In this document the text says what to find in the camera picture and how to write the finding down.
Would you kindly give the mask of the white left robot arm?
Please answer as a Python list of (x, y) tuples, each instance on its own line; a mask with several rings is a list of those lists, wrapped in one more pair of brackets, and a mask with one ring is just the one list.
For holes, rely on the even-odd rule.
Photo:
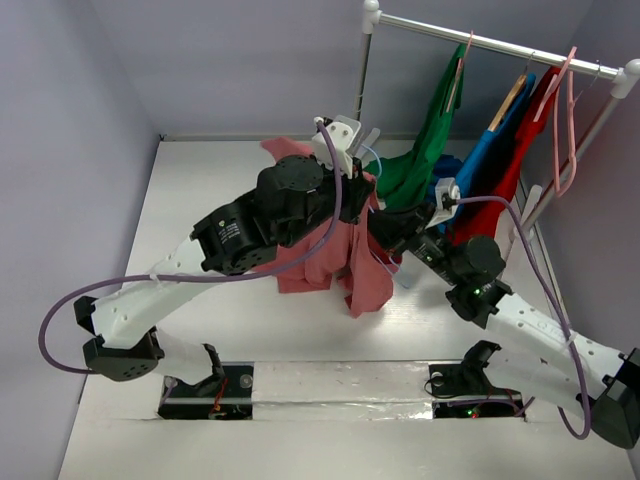
[(290, 155), (262, 170), (254, 189), (199, 220), (147, 274), (120, 280), (111, 295), (75, 301), (76, 321), (92, 335), (83, 346), (86, 366), (115, 382), (159, 369), (198, 394), (215, 392), (214, 347), (161, 333), (158, 324), (212, 287), (305, 265), (339, 225), (359, 219), (373, 190), (359, 160), (331, 169), (313, 155)]

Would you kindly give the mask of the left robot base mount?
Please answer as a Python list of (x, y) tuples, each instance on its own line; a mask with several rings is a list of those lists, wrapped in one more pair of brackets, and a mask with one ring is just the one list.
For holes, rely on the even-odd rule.
[(212, 374), (195, 385), (165, 377), (158, 416), (164, 420), (251, 420), (255, 364), (225, 363), (212, 345), (204, 348)]

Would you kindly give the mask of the light blue wire hanger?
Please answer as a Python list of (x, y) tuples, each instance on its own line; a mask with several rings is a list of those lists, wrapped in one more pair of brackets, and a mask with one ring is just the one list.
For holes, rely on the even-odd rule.
[[(359, 150), (361, 157), (370, 154), (373, 157), (374, 172), (372, 175), (378, 180), (382, 173), (382, 162), (378, 153), (368, 145), (362, 145)], [(387, 271), (391, 278), (404, 290), (410, 290), (415, 285), (415, 280), (402, 269), (402, 260), (395, 260), (392, 255), (385, 253), (371, 231), (368, 232), (369, 251), (373, 258)]]

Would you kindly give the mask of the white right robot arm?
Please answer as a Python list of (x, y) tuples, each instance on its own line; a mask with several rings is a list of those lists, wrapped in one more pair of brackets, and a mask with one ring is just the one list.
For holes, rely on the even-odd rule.
[(639, 351), (624, 354), (573, 330), (564, 330), (499, 280), (506, 267), (498, 244), (476, 235), (453, 244), (432, 224), (435, 208), (368, 214), (368, 228), (384, 252), (411, 252), (450, 285), (445, 296), (467, 322), (526, 351), (479, 342), (464, 357), (462, 384), (528, 392), (584, 419), (608, 443), (632, 449), (639, 441)]

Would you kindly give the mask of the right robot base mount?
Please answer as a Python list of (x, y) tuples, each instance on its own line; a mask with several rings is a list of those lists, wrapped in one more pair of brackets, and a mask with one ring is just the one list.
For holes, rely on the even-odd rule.
[(482, 340), (460, 361), (429, 367), (423, 389), (433, 400), (435, 419), (525, 418), (522, 395), (495, 387), (485, 374), (489, 359), (500, 349), (498, 344)]

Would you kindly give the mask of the pink t shirt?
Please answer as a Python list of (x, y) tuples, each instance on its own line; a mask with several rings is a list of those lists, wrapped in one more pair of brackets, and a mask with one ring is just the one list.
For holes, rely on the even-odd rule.
[[(287, 137), (263, 140), (260, 146), (277, 162), (290, 155), (309, 156), (310, 146)], [(379, 311), (393, 295), (393, 280), (369, 251), (369, 207), (378, 207), (375, 193), (371, 193), (361, 211), (358, 224), (339, 222), (335, 232), (318, 252), (296, 266), (276, 275), (282, 294), (328, 290), (333, 280), (346, 292), (345, 302), (350, 315)], [(278, 247), (274, 261), (253, 269), (272, 271), (291, 263), (310, 250), (327, 232), (330, 220), (291, 248)]]

